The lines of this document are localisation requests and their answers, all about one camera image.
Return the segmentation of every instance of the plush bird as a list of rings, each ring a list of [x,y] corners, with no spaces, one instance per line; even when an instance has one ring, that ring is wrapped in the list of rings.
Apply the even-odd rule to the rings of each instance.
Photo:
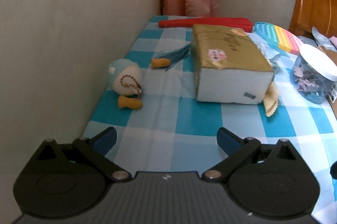
[[[128,59],[112,62],[108,69],[108,86],[120,94],[119,108],[140,109],[143,106],[141,100],[127,97],[142,95],[142,73],[137,63]]]

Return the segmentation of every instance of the blue checkered bed sheet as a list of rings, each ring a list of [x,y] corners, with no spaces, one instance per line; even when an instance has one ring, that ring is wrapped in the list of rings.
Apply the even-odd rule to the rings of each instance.
[[[106,157],[133,175],[136,171],[203,173],[226,157],[216,143],[217,130],[222,126],[241,138],[253,136],[262,143],[288,138],[320,183],[321,195],[313,216],[324,224],[336,223],[337,181],[329,172],[337,160],[337,120],[328,101],[310,103],[290,83],[296,56],[277,49],[281,69],[275,84],[281,95],[270,118],[262,104],[199,103],[190,58],[167,72],[149,68],[154,53],[182,48],[190,42],[191,28],[158,27],[160,20],[177,18],[182,17],[152,17],[126,56],[142,70],[142,109],[119,109],[118,94],[107,90],[84,136],[93,137],[114,126],[117,143]],[[267,44],[254,33],[249,36],[255,43]]]

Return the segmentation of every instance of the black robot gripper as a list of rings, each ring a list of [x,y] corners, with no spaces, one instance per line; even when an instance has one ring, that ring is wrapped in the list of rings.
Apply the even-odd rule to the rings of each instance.
[[[337,179],[337,161],[331,166],[330,174],[333,179]]]
[[[125,195],[120,194],[117,203],[135,214],[137,210],[151,214],[145,197],[150,203],[151,200],[160,203],[158,200],[164,201],[172,193],[172,200],[156,210],[159,215],[168,215],[187,202],[188,206],[180,206],[177,211],[181,224],[195,223],[189,215],[190,207],[199,211],[196,219],[218,214],[212,223],[318,223],[310,214],[318,200],[319,184],[287,139],[280,139],[275,145],[261,144],[255,138],[241,139],[220,128],[217,142],[228,158],[205,171],[201,178],[191,172],[137,172],[132,178],[129,172],[104,157],[116,140],[116,130],[109,127],[92,139],[82,137],[72,144],[58,145],[53,139],[43,141],[14,184],[14,197],[23,213],[16,223],[61,224],[69,223],[66,220],[70,218],[71,223],[80,223],[81,217],[104,214],[102,204],[112,204],[118,193]],[[194,192],[188,190],[191,185]],[[133,191],[134,197],[128,196]],[[216,193],[212,199],[210,192]],[[115,223],[118,210],[110,213],[107,223]],[[125,218],[122,223],[142,223],[136,219]]]

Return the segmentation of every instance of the sticker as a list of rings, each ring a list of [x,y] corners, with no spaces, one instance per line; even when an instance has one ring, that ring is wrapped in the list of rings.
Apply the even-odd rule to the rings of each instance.
[[[231,29],[231,31],[234,34],[239,35],[239,36],[247,36],[247,34],[245,33],[245,31],[242,30],[242,29]]]
[[[208,57],[211,59],[211,62],[220,61],[227,57],[223,50],[211,49],[208,50]]]
[[[252,95],[252,94],[250,94],[250,93],[245,93],[244,96],[246,96],[246,97],[248,97],[248,98],[250,98],[250,99],[255,99],[255,98],[256,98],[255,95]]]
[[[328,94],[328,97],[330,98],[331,102],[334,103],[337,98],[337,82],[333,85],[332,90]]]

